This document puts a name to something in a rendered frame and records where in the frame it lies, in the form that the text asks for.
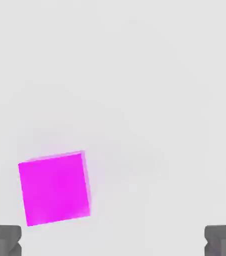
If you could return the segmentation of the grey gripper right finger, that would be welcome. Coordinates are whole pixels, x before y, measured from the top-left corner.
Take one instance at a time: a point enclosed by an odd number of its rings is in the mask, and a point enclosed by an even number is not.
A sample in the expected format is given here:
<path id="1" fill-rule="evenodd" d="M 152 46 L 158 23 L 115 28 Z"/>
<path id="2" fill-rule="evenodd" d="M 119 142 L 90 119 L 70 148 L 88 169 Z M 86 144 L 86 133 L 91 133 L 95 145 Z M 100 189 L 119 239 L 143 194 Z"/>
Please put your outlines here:
<path id="1" fill-rule="evenodd" d="M 226 256 L 226 225 L 207 225 L 204 237 L 204 256 Z"/>

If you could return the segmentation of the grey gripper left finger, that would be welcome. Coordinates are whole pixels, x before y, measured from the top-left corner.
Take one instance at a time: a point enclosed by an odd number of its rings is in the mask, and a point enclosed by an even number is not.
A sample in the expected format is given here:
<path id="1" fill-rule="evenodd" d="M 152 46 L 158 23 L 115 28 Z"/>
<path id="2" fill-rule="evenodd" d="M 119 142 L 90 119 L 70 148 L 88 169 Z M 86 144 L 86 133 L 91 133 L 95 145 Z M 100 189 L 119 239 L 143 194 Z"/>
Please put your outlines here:
<path id="1" fill-rule="evenodd" d="M 0 225 L 0 256 L 22 256 L 21 237 L 19 225 Z"/>

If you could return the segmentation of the small magenta cube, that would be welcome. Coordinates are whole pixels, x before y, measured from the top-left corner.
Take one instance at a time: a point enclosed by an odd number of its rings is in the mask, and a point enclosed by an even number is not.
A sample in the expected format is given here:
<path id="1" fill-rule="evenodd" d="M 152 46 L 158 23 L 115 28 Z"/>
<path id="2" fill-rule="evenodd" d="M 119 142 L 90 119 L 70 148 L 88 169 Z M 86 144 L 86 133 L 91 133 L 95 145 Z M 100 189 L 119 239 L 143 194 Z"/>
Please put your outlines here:
<path id="1" fill-rule="evenodd" d="M 18 164 L 29 227 L 88 217 L 91 188 L 83 150 Z"/>

